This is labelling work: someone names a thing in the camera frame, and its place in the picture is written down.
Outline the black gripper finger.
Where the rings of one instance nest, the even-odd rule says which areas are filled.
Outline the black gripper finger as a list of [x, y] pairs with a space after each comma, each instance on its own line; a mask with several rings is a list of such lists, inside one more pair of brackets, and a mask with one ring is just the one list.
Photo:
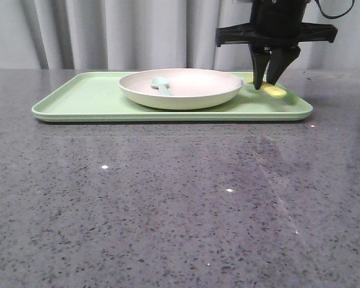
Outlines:
[[272, 85], [276, 84], [287, 67], [300, 55], [299, 46], [281, 47], [271, 52], [266, 81]]
[[253, 85], [259, 90], [263, 83], [266, 67], [271, 59], [271, 52], [264, 46], [249, 44], [251, 60], [253, 64]]

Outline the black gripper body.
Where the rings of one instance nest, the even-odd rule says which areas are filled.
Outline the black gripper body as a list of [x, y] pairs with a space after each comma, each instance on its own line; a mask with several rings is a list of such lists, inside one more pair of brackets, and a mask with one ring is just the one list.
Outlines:
[[307, 1], [253, 1], [250, 21], [218, 28], [216, 46], [247, 44], [256, 53], [296, 48], [300, 42], [335, 41], [338, 29], [303, 21]]

